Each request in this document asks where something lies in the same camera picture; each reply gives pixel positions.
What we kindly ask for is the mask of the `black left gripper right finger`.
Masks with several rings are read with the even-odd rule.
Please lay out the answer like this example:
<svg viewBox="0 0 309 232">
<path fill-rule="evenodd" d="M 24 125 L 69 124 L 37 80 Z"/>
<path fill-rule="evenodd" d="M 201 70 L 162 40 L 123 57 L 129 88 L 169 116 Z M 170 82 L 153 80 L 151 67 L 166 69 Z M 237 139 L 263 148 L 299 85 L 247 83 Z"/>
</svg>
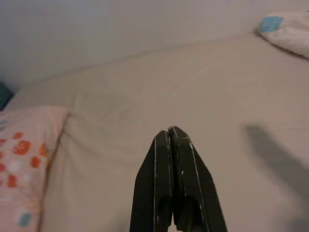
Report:
<svg viewBox="0 0 309 232">
<path fill-rule="evenodd" d="M 173 215 L 182 232 L 227 232 L 213 178 L 189 135 L 169 128 L 174 170 Z"/>
</svg>

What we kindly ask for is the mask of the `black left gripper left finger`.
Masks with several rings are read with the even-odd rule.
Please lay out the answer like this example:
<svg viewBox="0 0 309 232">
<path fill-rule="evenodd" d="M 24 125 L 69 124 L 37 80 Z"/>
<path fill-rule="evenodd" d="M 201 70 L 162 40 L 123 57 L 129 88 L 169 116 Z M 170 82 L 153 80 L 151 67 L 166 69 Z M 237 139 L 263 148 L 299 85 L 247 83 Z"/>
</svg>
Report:
<svg viewBox="0 0 309 232">
<path fill-rule="evenodd" d="M 171 146 L 168 132 L 162 130 L 136 176 L 129 232 L 168 232 L 172 195 Z"/>
</svg>

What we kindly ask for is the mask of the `pink dotted pillow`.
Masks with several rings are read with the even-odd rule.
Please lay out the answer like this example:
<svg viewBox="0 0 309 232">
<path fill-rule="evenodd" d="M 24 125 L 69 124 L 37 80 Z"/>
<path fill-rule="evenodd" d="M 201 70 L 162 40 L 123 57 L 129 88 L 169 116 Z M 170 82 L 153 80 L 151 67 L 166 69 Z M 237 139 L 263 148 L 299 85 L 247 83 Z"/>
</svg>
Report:
<svg viewBox="0 0 309 232">
<path fill-rule="evenodd" d="M 0 113 L 0 232 L 38 232 L 46 175 L 68 110 Z"/>
</svg>

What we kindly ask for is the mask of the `beige sheeted mattress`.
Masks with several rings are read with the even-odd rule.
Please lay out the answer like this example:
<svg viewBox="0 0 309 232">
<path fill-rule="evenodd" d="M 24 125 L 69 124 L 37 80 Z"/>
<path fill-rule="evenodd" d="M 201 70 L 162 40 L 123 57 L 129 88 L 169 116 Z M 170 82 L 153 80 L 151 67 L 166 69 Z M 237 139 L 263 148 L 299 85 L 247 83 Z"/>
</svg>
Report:
<svg viewBox="0 0 309 232">
<path fill-rule="evenodd" d="M 177 126 L 209 169 L 228 232 L 309 232 L 309 59 L 249 34 L 20 89 L 8 109 L 69 109 L 42 232 L 128 232 L 154 136 Z"/>
</svg>

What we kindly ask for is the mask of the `dark teal padded headboard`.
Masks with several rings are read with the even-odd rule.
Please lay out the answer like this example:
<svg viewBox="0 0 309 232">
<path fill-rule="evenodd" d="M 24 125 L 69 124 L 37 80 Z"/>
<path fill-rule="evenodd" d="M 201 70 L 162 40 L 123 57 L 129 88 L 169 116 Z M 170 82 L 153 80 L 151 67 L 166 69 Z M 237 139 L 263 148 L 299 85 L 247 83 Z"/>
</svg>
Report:
<svg viewBox="0 0 309 232">
<path fill-rule="evenodd" d="M 1 81 L 0 82 L 0 111 L 3 111 L 12 99 L 14 93 Z"/>
</svg>

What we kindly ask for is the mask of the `cream cartoon print duvet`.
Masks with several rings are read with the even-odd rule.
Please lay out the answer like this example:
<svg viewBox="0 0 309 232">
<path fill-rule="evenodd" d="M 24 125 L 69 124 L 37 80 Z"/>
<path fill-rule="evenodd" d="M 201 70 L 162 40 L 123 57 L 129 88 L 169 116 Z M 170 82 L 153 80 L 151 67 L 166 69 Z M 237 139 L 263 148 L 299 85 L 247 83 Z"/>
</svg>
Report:
<svg viewBox="0 0 309 232">
<path fill-rule="evenodd" d="M 254 32 L 274 46 L 309 59 L 309 10 L 268 14 Z"/>
</svg>

